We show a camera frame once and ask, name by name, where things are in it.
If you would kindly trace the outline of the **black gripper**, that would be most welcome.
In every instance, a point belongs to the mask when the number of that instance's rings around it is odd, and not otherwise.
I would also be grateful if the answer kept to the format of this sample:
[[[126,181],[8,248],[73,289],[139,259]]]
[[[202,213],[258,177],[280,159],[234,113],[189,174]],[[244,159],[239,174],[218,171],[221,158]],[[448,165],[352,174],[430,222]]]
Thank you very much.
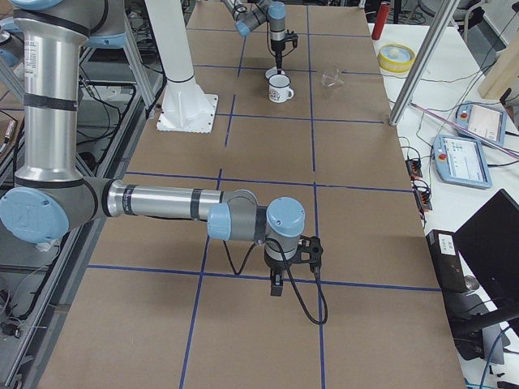
[[[277,73],[280,74],[282,72],[282,59],[283,59],[283,51],[286,47],[286,39],[283,38],[281,40],[270,40],[270,49],[272,51],[272,55],[276,61],[276,69]]]
[[[285,253],[285,259],[288,263],[292,263],[297,258],[296,250],[291,250]],[[270,296],[281,297],[283,292],[283,271],[286,269],[282,258],[282,253],[274,249],[264,250],[264,261],[271,269],[270,281]]]

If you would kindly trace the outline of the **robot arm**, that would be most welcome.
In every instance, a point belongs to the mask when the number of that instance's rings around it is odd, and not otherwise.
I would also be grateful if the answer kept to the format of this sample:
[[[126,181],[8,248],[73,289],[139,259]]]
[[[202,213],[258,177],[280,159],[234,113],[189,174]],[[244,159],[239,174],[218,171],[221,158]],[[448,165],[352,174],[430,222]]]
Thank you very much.
[[[197,220],[223,242],[264,247],[271,293],[279,296],[290,267],[307,248],[305,212],[290,197],[260,206],[249,190],[220,191],[126,184],[118,178],[135,150],[137,135],[120,131],[105,149],[96,175],[76,165],[80,51],[123,49],[151,113],[161,110],[162,131],[208,133],[218,98],[198,85],[182,6],[148,1],[148,20],[163,67],[158,90],[141,65],[123,1],[16,1],[15,26],[24,35],[24,163],[1,199],[1,221],[18,239],[51,242],[101,217],[147,216]]]
[[[283,51],[290,40],[285,28],[285,4],[279,1],[258,1],[250,10],[241,1],[224,0],[223,3],[234,20],[242,37],[248,36],[262,24],[268,24],[269,48],[273,51],[278,74],[282,73]]]

